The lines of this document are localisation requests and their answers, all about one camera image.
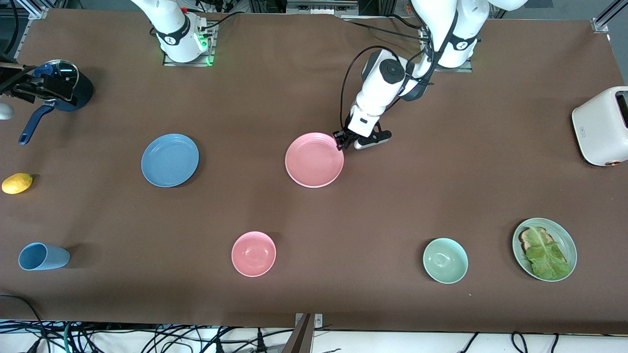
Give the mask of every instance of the blue pan handle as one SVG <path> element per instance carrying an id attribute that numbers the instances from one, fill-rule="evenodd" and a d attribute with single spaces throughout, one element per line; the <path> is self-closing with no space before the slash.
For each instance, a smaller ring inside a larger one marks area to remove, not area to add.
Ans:
<path id="1" fill-rule="evenodd" d="M 35 129 L 37 128 L 37 124 L 39 124 L 41 117 L 53 110 L 55 110 L 54 106 L 49 106 L 46 104 L 37 108 L 37 110 L 33 112 L 33 115 L 31 115 L 31 119 L 26 123 L 24 131 L 19 137 L 19 144 L 27 144 L 29 141 L 31 141 L 31 137 L 33 137 L 33 133 L 35 132 Z"/>

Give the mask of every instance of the pink bowl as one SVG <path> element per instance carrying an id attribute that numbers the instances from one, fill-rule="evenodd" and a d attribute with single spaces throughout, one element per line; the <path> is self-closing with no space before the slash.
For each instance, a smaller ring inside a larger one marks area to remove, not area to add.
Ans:
<path id="1" fill-rule="evenodd" d="M 286 171 L 297 184 L 308 188 L 329 185 L 340 175 L 345 155 L 333 137 L 322 133 L 300 136 L 286 152 Z"/>
<path id="2" fill-rule="evenodd" d="M 231 249 L 235 269 L 247 277 L 258 277 L 273 267 L 276 249 L 273 240 L 262 232 L 241 235 Z"/>

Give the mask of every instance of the white robotic arm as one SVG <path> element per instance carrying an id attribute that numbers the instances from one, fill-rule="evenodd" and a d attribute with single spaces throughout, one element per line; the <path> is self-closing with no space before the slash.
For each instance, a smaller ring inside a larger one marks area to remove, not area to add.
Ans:
<path id="1" fill-rule="evenodd" d="M 131 0 L 148 16 L 157 31 L 161 49 L 174 61 L 191 62 L 206 48 L 198 39 L 201 19 L 183 13 L 174 0 Z"/>
<path id="2" fill-rule="evenodd" d="M 527 0 L 411 0 L 414 13 L 427 26 L 430 45 L 424 45 L 417 64 L 387 50 L 371 55 L 362 71 L 362 90 L 351 107 L 341 131 L 333 134 L 338 149 L 351 144 L 357 149 L 386 142 L 392 135 L 381 131 L 379 117 L 398 96 L 406 101 L 425 92 L 436 63 L 461 66 L 472 54 L 477 35 L 489 16 L 489 2 L 508 11 Z"/>

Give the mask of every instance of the bread slice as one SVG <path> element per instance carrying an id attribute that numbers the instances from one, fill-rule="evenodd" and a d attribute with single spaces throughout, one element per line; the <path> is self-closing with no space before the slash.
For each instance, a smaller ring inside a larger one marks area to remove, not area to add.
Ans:
<path id="1" fill-rule="evenodd" d="M 554 238 L 551 237 L 551 235 L 548 234 L 547 229 L 542 228 L 542 227 L 538 227 L 539 229 L 541 229 L 541 235 L 545 237 L 545 239 L 547 240 L 548 243 L 555 241 Z M 528 249 L 532 246 L 530 245 L 530 242 L 528 241 L 528 234 L 530 233 L 530 228 L 526 229 L 525 231 L 521 232 L 521 235 L 519 235 L 519 241 L 521 241 L 521 246 L 523 247 L 523 252 L 527 252 Z"/>

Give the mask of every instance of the toaster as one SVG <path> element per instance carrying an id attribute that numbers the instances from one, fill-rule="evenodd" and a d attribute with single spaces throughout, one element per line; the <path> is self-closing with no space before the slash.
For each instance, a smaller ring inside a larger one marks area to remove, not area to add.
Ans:
<path id="1" fill-rule="evenodd" d="M 573 110 L 582 156 L 598 166 L 628 160 L 628 86 L 613 87 Z"/>

